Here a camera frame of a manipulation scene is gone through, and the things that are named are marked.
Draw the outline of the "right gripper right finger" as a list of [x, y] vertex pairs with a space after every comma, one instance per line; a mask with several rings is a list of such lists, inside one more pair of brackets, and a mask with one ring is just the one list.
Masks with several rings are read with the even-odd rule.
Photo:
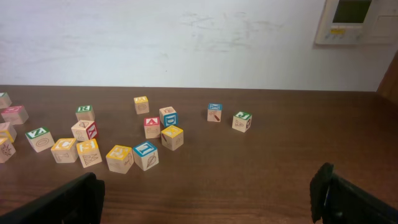
[[334, 173], [324, 163], [310, 182], [312, 222], [397, 224], [397, 210]]

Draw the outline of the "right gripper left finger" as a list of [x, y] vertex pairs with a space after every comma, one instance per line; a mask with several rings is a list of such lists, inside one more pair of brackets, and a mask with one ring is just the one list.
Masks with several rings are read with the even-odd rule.
[[100, 223], [105, 183], [92, 172], [1, 216], [1, 223]]

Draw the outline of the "yellow C block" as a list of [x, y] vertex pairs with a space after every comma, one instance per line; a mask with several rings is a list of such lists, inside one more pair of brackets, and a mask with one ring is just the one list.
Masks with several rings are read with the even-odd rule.
[[61, 138], [51, 148], [56, 163], [74, 163], [78, 159], [76, 138]]

